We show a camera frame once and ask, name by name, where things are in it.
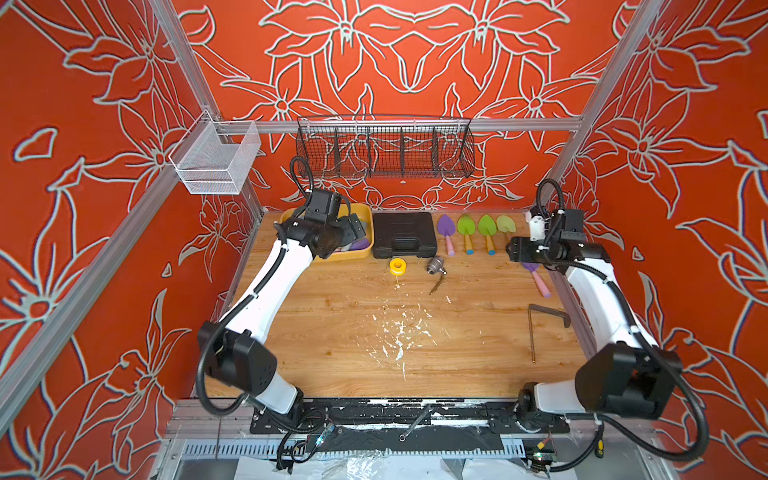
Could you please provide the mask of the purple square shovel pink handle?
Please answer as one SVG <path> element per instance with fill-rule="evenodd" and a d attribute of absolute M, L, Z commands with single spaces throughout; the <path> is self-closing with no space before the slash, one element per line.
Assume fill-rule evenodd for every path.
<path fill-rule="evenodd" d="M 543 280 L 543 277 L 538 273 L 539 265 L 536 263 L 522 262 L 521 266 L 530 273 L 540 295 L 544 298 L 550 298 L 551 291 Z"/>

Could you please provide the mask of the green shovel wooden handle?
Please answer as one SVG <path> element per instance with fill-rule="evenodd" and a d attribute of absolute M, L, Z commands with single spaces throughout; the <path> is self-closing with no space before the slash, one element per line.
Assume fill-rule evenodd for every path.
<path fill-rule="evenodd" d="M 517 231 L 515 221 L 508 215 L 499 215 L 496 218 L 497 230 L 505 235 L 507 240 L 510 240 L 513 234 Z"/>
<path fill-rule="evenodd" d="M 479 219 L 478 230 L 484 237 L 487 253 L 489 255 L 495 255 L 496 247 L 493 241 L 493 236 L 497 233 L 497 227 L 495 221 L 489 214 L 485 214 Z"/>
<path fill-rule="evenodd" d="M 476 224 L 473 218 L 468 214 L 463 214 L 459 217 L 456 223 L 457 231 L 463 236 L 464 250 L 467 255 L 474 254 L 474 246 L 472 242 L 472 236 L 476 232 Z"/>

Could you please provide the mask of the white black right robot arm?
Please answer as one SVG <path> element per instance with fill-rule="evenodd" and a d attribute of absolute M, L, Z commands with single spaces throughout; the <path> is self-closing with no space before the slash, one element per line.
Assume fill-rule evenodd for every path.
<path fill-rule="evenodd" d="M 510 259 L 542 265 L 564 276 L 586 313 L 596 351 L 571 380 L 526 384 L 518 394 L 517 424 L 538 433 L 559 421 L 591 420 L 597 426 L 592 450 L 611 426 L 661 459 L 700 458 L 709 445 L 710 429 L 703 408 L 683 379 L 680 357 L 662 349 L 637 320 L 607 251 L 586 236 L 583 211 L 567 208 L 559 183 L 544 179 L 526 221 L 528 236 L 514 237 L 506 246 Z M 622 424 L 624 418 L 659 419 L 674 392 L 682 393 L 690 406 L 695 425 L 691 446 L 664 450 Z"/>

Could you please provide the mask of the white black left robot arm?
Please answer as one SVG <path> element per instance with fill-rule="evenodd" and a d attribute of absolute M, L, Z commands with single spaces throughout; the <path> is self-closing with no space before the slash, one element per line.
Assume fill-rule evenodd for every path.
<path fill-rule="evenodd" d="M 292 158 L 289 172 L 304 203 L 275 224 L 276 240 L 244 294 L 219 321 L 201 326 L 195 393 L 214 416 L 231 415 L 251 402 L 281 429 L 306 433 L 303 394 L 278 373 L 277 358 L 265 343 L 283 302 L 311 263 L 362 240 L 366 232 L 348 198 L 316 186 L 306 158 Z"/>

